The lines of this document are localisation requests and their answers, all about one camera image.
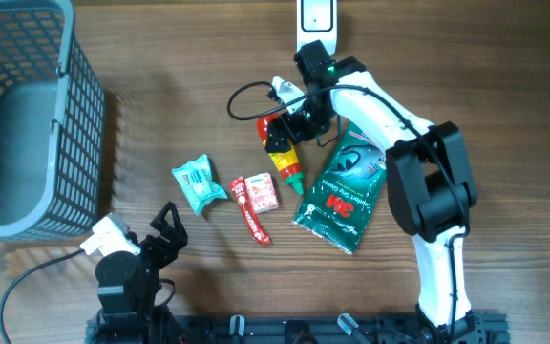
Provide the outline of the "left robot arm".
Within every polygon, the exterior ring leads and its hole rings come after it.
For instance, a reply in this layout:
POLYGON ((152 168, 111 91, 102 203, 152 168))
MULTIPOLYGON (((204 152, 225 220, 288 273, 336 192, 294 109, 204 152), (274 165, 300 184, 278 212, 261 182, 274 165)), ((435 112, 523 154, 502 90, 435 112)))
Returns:
POLYGON ((117 251, 103 257, 95 268, 97 296, 101 309, 86 324, 85 341, 98 343, 168 343, 187 341, 186 334, 169 311, 168 302, 158 304, 156 295, 170 279, 159 272, 178 258, 188 244, 188 235, 176 206, 167 203, 152 220, 159 235, 139 241, 130 232, 125 235, 137 244, 139 254, 117 251))

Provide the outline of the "red white small packet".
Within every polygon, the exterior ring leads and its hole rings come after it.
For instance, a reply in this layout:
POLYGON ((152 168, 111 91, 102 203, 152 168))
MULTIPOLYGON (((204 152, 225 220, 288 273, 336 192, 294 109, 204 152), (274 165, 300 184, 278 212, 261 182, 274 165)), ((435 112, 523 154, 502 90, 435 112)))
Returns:
POLYGON ((279 207, 275 187, 269 173, 261 173, 244 179, 247 194, 255 213, 263 213, 279 207))

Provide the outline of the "red Nescafe stick sachet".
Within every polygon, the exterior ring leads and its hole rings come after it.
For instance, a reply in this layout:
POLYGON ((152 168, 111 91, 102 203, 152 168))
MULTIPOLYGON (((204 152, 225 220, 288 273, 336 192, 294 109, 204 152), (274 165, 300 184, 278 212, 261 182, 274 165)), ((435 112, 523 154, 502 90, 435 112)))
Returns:
POLYGON ((238 177, 229 183, 231 191, 243 215, 252 239, 259 245, 270 245, 271 239, 260 224, 250 202, 247 187, 243 177, 238 177))

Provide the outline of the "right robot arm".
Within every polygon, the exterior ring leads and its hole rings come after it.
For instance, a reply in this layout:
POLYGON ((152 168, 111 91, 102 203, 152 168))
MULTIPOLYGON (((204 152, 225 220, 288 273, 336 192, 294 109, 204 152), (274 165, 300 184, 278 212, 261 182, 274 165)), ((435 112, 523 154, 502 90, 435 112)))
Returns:
POLYGON ((357 125, 385 155, 393 218, 411 235, 420 272, 419 311, 433 338, 452 343, 470 327, 461 245, 469 233, 476 187, 459 129, 435 125, 388 95, 364 64, 334 60, 321 41, 303 45, 294 62, 306 86, 271 84, 280 117, 268 125, 266 151, 284 153, 319 139, 333 117, 357 125))

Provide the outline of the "red sauce bottle green cap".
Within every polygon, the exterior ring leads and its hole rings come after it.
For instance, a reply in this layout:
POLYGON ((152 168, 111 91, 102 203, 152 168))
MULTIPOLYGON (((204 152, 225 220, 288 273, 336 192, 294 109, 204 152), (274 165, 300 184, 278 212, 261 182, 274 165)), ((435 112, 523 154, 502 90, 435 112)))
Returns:
MULTIPOLYGON (((256 122, 256 129, 264 147, 267 147, 270 142, 276 142, 273 136, 268 133, 268 128, 270 127, 270 122, 278 118, 278 115, 271 114, 258 119, 256 122)), ((282 146, 278 141, 276 143, 279 147, 282 146)), ((278 169, 285 183, 292 187, 298 195, 303 196, 305 194, 304 173, 294 147, 290 146, 284 152, 268 153, 268 156, 278 169)))

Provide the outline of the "pale teal tissue packet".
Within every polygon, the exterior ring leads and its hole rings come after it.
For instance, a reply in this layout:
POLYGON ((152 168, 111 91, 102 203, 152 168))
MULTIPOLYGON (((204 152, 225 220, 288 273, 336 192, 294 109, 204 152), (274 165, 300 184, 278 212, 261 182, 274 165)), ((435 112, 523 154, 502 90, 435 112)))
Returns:
POLYGON ((211 163, 206 154, 181 167, 173 168, 171 173, 197 216, 214 200, 227 198, 223 187, 214 181, 211 163))

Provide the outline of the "green 3M gloves packet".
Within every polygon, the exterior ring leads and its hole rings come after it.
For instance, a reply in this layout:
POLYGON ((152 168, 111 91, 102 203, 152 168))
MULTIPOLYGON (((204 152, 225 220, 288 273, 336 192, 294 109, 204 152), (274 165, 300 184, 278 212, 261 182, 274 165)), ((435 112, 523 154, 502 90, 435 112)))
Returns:
POLYGON ((384 153, 351 123, 300 203, 293 223, 351 255, 386 177, 384 153))

